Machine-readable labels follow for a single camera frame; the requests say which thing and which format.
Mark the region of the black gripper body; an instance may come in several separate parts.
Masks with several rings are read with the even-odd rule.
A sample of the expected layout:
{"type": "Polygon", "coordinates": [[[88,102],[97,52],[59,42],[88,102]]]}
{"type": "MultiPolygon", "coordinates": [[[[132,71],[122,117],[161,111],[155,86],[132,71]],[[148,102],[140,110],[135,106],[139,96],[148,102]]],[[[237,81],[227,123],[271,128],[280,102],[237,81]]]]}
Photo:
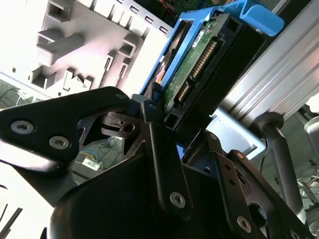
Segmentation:
{"type": "Polygon", "coordinates": [[[151,208],[146,158],[135,156],[70,190],[56,205],[50,239],[259,239],[243,194],[232,208],[216,177],[183,166],[192,199],[184,221],[151,208]]]}

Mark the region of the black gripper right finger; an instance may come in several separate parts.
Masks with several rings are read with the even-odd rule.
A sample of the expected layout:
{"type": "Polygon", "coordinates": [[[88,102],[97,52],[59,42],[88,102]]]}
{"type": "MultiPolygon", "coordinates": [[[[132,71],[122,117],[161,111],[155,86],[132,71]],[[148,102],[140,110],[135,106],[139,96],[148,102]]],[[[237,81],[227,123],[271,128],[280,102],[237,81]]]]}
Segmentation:
{"type": "Polygon", "coordinates": [[[217,179],[230,230],[239,239],[307,239],[309,230],[239,151],[224,154],[205,131],[205,156],[217,179]]]}

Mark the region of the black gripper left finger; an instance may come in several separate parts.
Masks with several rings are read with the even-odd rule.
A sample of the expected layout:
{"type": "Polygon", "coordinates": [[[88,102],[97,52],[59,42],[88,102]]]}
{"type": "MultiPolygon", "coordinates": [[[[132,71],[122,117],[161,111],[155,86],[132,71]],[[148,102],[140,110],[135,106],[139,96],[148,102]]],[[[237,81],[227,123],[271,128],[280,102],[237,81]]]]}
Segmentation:
{"type": "Polygon", "coordinates": [[[67,173],[80,150],[111,136],[124,141],[122,162],[146,158],[153,213],[188,220],[192,201],[173,133],[153,101],[106,87],[0,114],[0,141],[10,149],[1,158],[43,175],[67,173]]]}

